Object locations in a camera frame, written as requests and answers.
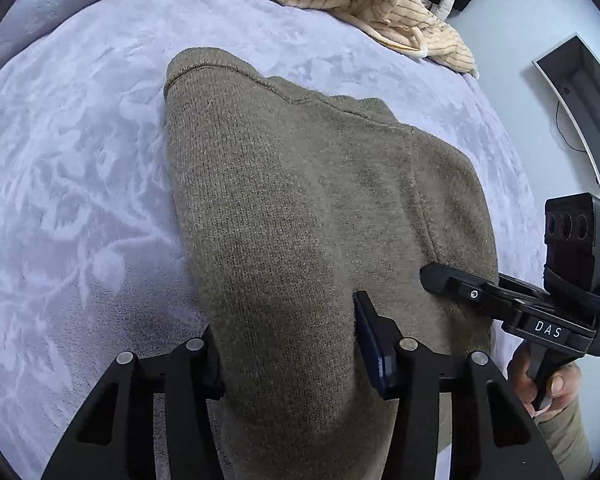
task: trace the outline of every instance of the television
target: television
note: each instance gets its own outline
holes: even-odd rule
[[[534,65],[573,122],[600,186],[600,62],[574,34]]]

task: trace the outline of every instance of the wall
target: wall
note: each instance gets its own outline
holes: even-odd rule
[[[532,61],[574,32],[600,59],[600,12],[591,0],[473,0],[449,19],[471,48],[480,86],[518,150],[538,214],[554,196],[589,191],[600,197],[589,159],[570,150],[555,127],[557,99]],[[582,148],[563,111],[560,129]],[[580,360],[584,425],[600,459],[600,358]]]

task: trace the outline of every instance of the bed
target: bed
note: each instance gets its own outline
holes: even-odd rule
[[[96,0],[67,16],[58,9],[70,0],[29,1],[60,23],[22,23],[38,31],[30,44],[0,45],[0,450],[23,480],[40,478],[120,351],[164,353],[204,330],[162,129],[166,68],[185,48],[223,48],[325,94],[381,98],[459,148],[484,188],[500,272],[539,283],[542,218],[472,76],[269,0]],[[504,369],[517,341],[497,325],[492,339]]]

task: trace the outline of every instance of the sleeve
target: sleeve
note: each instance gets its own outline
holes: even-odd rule
[[[538,424],[538,429],[564,479],[584,480],[593,467],[593,457],[584,433],[578,399],[551,420]]]

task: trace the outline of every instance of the black cable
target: black cable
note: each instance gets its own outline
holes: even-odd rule
[[[560,131],[560,126],[558,126],[558,111],[560,110],[560,101],[558,101],[558,107],[555,109],[555,127],[558,128],[558,133],[561,134],[562,136],[562,140],[564,140],[564,142],[567,144],[567,146],[569,146],[574,152],[579,152],[579,153],[587,153],[584,150],[579,150],[577,148],[574,148],[573,146],[571,146],[568,142],[567,139],[564,137],[564,135],[562,134],[562,132]]]

